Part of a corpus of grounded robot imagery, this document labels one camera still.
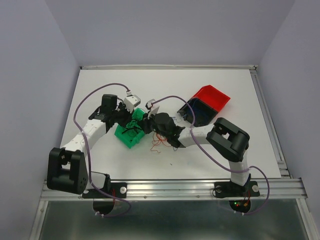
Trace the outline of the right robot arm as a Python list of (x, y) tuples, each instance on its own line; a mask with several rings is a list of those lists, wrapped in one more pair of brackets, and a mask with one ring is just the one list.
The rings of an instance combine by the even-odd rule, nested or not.
[(144, 114), (137, 124), (145, 134), (157, 133), (176, 149), (196, 145), (213, 159), (202, 147), (211, 145), (229, 163), (229, 168), (216, 164), (230, 172), (231, 192), (242, 195), (248, 190), (250, 173), (245, 155), (250, 136), (227, 119), (219, 117), (213, 124), (186, 128), (176, 125), (167, 113), (162, 112), (150, 117)]

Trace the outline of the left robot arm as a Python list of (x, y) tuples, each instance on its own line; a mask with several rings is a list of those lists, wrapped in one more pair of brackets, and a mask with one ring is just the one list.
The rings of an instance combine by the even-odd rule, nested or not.
[(135, 107), (140, 102), (136, 95), (128, 95), (120, 100), (117, 95), (104, 94), (100, 106), (79, 128), (79, 133), (61, 148), (54, 147), (49, 152), (47, 187), (78, 195), (92, 189), (88, 152), (114, 124), (125, 127), (132, 120)]

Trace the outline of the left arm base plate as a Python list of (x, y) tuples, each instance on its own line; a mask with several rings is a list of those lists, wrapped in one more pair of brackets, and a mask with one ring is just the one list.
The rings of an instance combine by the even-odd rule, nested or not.
[[(127, 198), (127, 183), (126, 182), (111, 182), (109, 189), (102, 188), (101, 191), (104, 191), (108, 195), (113, 197), (126, 199)], [(96, 189), (92, 188), (84, 192), (82, 195), (83, 199), (103, 199), (110, 198), (98, 192)]]

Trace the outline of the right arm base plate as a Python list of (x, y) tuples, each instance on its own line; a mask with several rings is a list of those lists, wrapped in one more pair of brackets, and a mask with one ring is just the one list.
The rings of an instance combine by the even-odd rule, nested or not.
[(256, 181), (249, 181), (244, 186), (237, 185), (231, 181), (218, 181), (214, 183), (212, 195), (218, 199), (259, 197), (260, 191)]

